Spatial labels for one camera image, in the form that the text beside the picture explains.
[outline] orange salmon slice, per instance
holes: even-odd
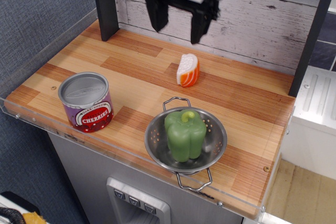
[[[193,54],[182,55],[176,73],[177,84],[190,87],[196,83],[200,75],[200,63]]]

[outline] toy kitchen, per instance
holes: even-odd
[[[98,20],[2,101],[48,132],[90,223],[270,223],[323,1],[96,3]]]

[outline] dispenser button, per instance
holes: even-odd
[[[129,199],[130,199],[130,203],[136,207],[140,207],[140,201],[138,199],[135,199],[131,196],[129,196]]]
[[[147,205],[146,203],[145,203],[145,210],[147,211],[147,212],[150,212],[151,214],[153,214],[153,215],[156,215],[156,209],[155,209],[155,207],[152,207],[152,206],[150,206],[150,205]]]
[[[114,190],[114,195],[116,195],[119,199],[125,199],[125,194],[121,191]]]

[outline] metal colander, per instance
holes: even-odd
[[[174,99],[185,100],[188,102],[188,107],[178,107],[166,110],[165,105]],[[192,109],[198,112],[207,126],[202,146],[201,155],[196,159],[189,159],[187,162],[177,162],[173,159],[168,148],[168,139],[164,128],[165,117],[174,111],[184,109]],[[177,180],[181,188],[195,191],[202,190],[205,186],[211,184],[212,178],[209,167],[216,163],[223,155],[227,145],[227,135],[222,123],[212,114],[202,109],[191,107],[190,101],[187,98],[173,97],[163,103],[163,112],[157,115],[147,126],[145,132],[145,146],[149,155],[162,167],[176,173]],[[200,188],[191,188],[182,186],[180,175],[192,175],[207,169],[209,182]]]

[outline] tin can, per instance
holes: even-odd
[[[81,72],[70,76],[59,86],[58,96],[71,126],[80,131],[103,129],[113,118],[109,83],[101,74]]]

